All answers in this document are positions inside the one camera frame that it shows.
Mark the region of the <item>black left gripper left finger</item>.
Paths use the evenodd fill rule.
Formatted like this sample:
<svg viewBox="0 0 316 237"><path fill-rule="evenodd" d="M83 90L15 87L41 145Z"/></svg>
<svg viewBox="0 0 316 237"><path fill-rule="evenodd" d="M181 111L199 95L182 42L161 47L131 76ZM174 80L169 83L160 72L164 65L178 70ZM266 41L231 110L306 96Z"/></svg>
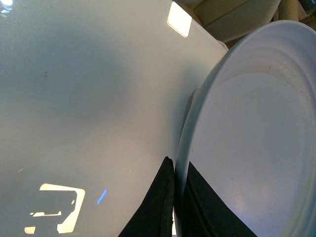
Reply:
<svg viewBox="0 0 316 237"><path fill-rule="evenodd" d="M120 237L172 236L174 206L173 161L165 157L141 205Z"/></svg>

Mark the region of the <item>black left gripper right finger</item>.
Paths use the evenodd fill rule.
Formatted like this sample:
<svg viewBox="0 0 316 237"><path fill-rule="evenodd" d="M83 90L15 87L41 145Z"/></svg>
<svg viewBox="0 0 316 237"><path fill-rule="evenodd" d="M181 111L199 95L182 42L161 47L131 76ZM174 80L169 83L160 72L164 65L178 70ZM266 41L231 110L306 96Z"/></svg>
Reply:
<svg viewBox="0 0 316 237"><path fill-rule="evenodd" d="M180 224L183 237L256 236L225 205L192 163L180 196Z"/></svg>

